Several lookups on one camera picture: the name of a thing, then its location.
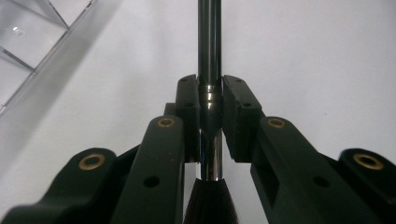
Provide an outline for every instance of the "black plastic bracket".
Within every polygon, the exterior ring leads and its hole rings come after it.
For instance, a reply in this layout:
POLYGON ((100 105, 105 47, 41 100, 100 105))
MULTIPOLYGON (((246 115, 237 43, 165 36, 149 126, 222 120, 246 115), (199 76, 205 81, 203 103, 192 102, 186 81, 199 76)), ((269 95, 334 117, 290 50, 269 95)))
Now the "black plastic bracket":
POLYGON ((365 149, 344 150, 338 173, 384 221, 396 223, 396 166, 365 149))
POLYGON ((2 224, 108 223, 120 196, 116 155, 91 148, 78 153, 36 204, 13 208, 2 224))
POLYGON ((151 121, 111 223, 181 223, 183 218, 183 121, 151 121))
POLYGON ((380 223, 292 123, 263 118, 257 141, 251 173, 270 223, 380 223))
POLYGON ((238 77, 223 78, 223 122, 231 157, 236 162, 251 162, 251 143, 254 143, 262 106, 248 87, 238 77))
POLYGON ((165 113, 175 111, 175 115, 184 122, 185 162, 195 162, 198 158, 199 110, 196 75, 181 78, 177 83, 176 102, 167 104, 165 113))

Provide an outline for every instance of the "metal rod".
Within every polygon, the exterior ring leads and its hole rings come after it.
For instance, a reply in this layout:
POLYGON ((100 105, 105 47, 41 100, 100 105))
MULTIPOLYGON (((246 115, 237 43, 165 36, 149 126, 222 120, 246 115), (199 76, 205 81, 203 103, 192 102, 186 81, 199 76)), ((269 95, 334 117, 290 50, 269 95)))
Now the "metal rod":
POLYGON ((197 178, 222 176, 221 1, 198 0, 200 152, 197 178))
POLYGON ((221 1, 198 0, 198 77, 221 86, 221 1))

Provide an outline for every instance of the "white background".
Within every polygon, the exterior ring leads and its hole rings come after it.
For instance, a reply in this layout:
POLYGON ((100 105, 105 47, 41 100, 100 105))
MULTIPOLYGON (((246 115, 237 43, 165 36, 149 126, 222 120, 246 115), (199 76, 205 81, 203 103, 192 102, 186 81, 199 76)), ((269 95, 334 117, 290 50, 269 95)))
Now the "white background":
MULTIPOLYGON (((292 121, 334 159, 349 147, 396 162, 396 4, 223 0, 223 74, 268 116, 292 121)), ((35 203, 75 154, 138 145, 197 73, 197 1, 100 0, 0 118, 0 217, 35 203)), ((224 173, 241 223, 266 222, 249 165, 224 173)), ((185 201, 195 178, 186 166, 185 201)))

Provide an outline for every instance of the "screw hole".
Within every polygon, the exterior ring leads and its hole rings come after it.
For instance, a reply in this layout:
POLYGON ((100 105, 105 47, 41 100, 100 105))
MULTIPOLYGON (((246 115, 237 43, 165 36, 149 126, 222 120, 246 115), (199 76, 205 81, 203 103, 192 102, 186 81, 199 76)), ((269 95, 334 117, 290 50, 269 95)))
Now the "screw hole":
POLYGON ((145 185, 146 188, 148 189, 152 189, 157 187, 160 184, 160 178, 158 178, 157 176, 150 176, 147 177, 144 181, 143 184, 145 185))
POLYGON ((175 121, 173 119, 160 119, 158 120, 158 126, 167 128, 173 126, 175 121))
POLYGON ((105 156, 98 153, 92 153, 84 157, 79 163, 78 167, 84 171, 94 170, 105 163, 105 156))
POLYGON ((318 186, 320 186, 322 188, 328 188, 330 186, 329 181, 321 176, 315 176, 314 182, 315 182, 315 184, 317 184, 318 186))
POLYGON ((269 119, 268 124, 275 128, 283 128, 285 127, 285 122, 281 119, 269 119))
POLYGON ((353 155, 353 160, 359 165, 371 169, 371 170, 382 170, 384 169, 384 164, 376 157, 367 154, 355 154, 353 155))

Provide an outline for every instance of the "clear plastic container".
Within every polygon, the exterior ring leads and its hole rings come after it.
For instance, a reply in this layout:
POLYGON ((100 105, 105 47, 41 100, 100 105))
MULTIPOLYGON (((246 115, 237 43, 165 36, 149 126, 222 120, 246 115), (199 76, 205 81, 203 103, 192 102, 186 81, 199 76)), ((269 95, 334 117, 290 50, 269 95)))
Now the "clear plastic container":
POLYGON ((0 113, 93 2, 0 0, 0 113))

